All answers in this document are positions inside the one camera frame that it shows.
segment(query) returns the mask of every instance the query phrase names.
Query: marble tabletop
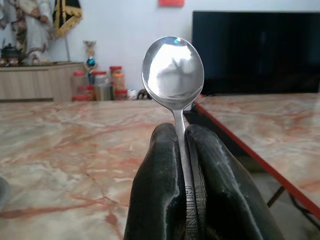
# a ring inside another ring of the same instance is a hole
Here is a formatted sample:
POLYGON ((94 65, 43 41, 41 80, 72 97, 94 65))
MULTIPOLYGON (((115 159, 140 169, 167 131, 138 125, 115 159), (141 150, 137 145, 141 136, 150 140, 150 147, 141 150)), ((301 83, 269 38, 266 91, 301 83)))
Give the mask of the marble tabletop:
POLYGON ((320 94, 205 97, 196 107, 320 219, 320 94))
POLYGON ((1 240, 121 240, 154 128, 151 100, 0 104, 1 240))

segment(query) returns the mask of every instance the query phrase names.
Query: red table edge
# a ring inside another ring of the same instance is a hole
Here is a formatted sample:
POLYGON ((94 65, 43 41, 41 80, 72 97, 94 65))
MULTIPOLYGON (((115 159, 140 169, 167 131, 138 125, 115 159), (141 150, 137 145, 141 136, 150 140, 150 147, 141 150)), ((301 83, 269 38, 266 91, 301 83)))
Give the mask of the red table edge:
POLYGON ((212 122, 214 122, 219 128, 221 128, 232 140, 236 142, 244 151, 246 151, 251 157, 253 157, 258 163, 270 173, 284 188, 291 193, 296 199, 306 207, 316 218, 320 220, 320 207, 314 204, 308 197, 306 197, 299 189, 292 185, 284 176, 278 173, 270 164, 265 162, 262 157, 255 153, 249 146, 242 142, 237 136, 235 136, 228 128, 226 128, 221 122, 214 118, 200 103, 195 102, 196 110, 206 115, 212 122))

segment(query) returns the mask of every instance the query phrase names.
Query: trophy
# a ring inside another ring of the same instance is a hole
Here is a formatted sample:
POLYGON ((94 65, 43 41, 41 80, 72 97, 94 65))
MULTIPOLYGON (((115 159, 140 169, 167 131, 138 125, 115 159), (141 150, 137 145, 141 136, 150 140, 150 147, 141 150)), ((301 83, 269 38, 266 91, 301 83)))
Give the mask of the trophy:
POLYGON ((97 42, 96 41, 83 41, 83 43, 86 45, 86 55, 87 55, 87 60, 84 63, 84 68, 88 73, 89 84, 94 85, 95 84, 95 77, 93 76, 92 73, 98 67, 96 60, 94 59, 94 55, 95 55, 94 47, 97 42))

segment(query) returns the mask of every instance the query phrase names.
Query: black tv screen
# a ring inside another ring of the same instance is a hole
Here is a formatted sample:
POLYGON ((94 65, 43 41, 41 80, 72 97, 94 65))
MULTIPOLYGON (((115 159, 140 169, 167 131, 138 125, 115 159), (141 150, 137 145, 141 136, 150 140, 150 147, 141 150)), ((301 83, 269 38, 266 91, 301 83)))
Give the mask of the black tv screen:
POLYGON ((320 13, 193 12, 203 94, 314 93, 320 13))

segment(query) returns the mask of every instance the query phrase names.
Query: metal spoon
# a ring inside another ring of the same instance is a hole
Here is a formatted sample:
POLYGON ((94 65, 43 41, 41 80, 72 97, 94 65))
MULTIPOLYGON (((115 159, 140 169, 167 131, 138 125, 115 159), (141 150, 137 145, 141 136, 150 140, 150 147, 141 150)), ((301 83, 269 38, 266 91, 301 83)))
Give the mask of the metal spoon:
POLYGON ((186 192, 187 239, 199 239, 195 187, 185 145, 183 110, 203 88, 202 61, 188 41, 176 36, 160 38, 144 56, 142 82, 150 96, 173 113, 186 192))

